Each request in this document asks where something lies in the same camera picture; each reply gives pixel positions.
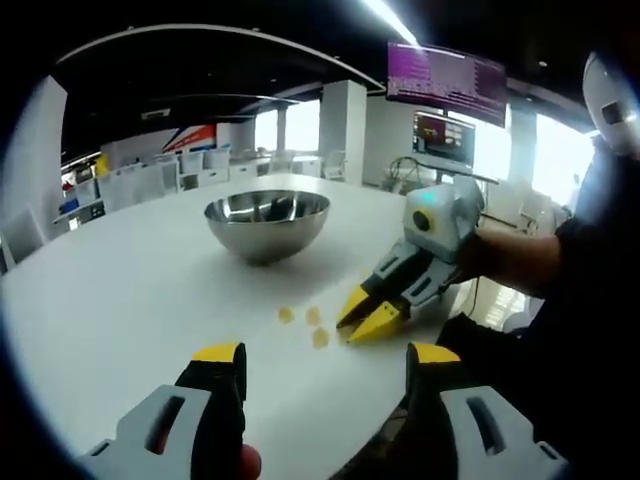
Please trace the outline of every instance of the white pillar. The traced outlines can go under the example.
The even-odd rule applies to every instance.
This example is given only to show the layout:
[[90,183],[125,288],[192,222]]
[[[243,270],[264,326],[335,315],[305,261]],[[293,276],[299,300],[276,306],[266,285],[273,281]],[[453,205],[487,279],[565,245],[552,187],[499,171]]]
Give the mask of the white pillar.
[[287,132],[287,107],[286,105],[278,106],[278,141],[276,143],[276,150],[279,152],[285,149],[285,138]]
[[30,208],[47,240],[68,230],[53,225],[63,201],[60,176],[62,119],[67,92],[52,78],[40,82],[25,105],[4,159],[0,223]]
[[362,185],[367,89],[351,80],[322,89],[320,104],[320,154],[344,150],[347,183]]

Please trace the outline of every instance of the ceiling light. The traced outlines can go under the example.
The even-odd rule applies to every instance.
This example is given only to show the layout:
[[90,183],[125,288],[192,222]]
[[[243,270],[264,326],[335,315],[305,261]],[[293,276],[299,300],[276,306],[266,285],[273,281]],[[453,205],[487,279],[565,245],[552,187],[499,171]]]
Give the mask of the ceiling light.
[[373,10],[382,20],[387,22],[396,32],[400,34],[411,45],[418,45],[418,40],[411,31],[402,23],[398,16],[382,0],[362,0]]

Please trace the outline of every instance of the blue light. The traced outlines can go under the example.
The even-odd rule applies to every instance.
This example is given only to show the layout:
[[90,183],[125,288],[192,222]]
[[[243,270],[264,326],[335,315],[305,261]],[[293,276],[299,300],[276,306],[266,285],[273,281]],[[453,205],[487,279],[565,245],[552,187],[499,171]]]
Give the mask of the blue light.
[[424,192],[422,194],[421,200],[424,203],[426,203],[427,205],[435,205],[436,204],[436,197],[435,197],[433,192]]

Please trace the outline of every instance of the white chair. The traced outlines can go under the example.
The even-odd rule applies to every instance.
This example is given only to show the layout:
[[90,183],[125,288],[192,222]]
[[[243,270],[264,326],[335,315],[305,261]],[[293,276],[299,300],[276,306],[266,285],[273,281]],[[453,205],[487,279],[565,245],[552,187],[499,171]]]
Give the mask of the white chair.
[[160,168],[162,168],[162,180],[164,184],[164,193],[178,193],[180,191],[180,179],[178,177],[178,161],[169,158],[168,160],[162,160],[159,163]]
[[346,154],[344,150],[334,150],[324,161],[324,178],[327,180],[345,179]]
[[98,177],[105,213],[113,213],[137,203],[139,168],[139,165],[128,165]]
[[302,164],[303,175],[309,175],[311,177],[322,176],[322,162],[320,158],[317,160],[305,160],[300,163]]
[[218,148],[204,152],[203,168],[205,170],[222,170],[229,168],[231,151],[228,148]]
[[229,180],[232,182],[255,178],[258,176],[258,166],[254,163],[243,165],[231,165],[229,167]]
[[27,207],[0,226],[2,268],[11,270],[45,243],[44,233]]
[[198,173],[204,165],[203,152],[190,152],[180,155],[180,173]]
[[296,153],[292,150],[275,152],[269,162],[269,175],[274,173],[291,173]]
[[165,194],[163,165],[143,165],[136,172],[136,203],[162,198]]

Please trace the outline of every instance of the black sleeve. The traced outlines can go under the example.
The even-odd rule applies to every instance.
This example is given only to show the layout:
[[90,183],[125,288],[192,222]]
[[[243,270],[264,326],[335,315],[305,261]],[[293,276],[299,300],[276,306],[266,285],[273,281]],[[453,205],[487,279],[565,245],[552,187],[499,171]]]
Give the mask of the black sleeve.
[[598,229],[572,218],[555,235],[560,241],[558,283],[573,283],[577,277],[584,280],[601,274],[606,266],[607,248]]

